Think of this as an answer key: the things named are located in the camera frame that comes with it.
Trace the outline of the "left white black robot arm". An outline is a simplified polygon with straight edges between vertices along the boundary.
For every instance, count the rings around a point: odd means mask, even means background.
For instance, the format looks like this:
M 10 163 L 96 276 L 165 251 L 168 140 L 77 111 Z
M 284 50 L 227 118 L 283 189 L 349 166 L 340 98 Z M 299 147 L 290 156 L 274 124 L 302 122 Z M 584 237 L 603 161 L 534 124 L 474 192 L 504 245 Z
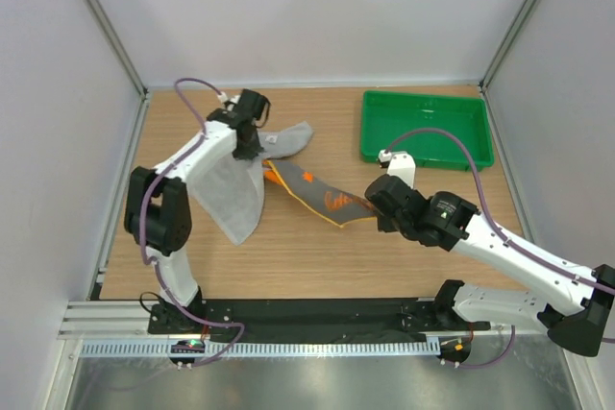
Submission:
M 262 94 L 242 89 L 228 97 L 215 91 L 218 107 L 207 116 L 190 106 L 197 133 L 153 168 L 137 166 L 129 177 L 124 229 L 154 269 L 160 301 L 151 314 L 183 333 L 207 323 L 202 290 L 188 261 L 196 200 L 236 245 L 256 229 L 264 204 L 259 130 L 271 108 Z

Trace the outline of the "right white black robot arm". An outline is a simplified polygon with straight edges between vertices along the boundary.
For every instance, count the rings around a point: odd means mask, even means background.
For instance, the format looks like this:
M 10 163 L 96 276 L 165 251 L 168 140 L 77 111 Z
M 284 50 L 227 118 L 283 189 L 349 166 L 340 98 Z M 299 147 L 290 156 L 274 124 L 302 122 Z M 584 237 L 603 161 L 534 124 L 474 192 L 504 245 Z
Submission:
M 460 253 L 524 285 L 492 290 L 458 282 L 441 290 L 432 309 L 446 329 L 461 323 L 505 324 L 544 333 L 563 349 L 598 355 L 614 303 L 614 269 L 575 264 L 500 227 L 479 208 L 448 191 L 426 198 L 396 176 L 382 175 L 365 191 L 379 228 L 425 247 Z

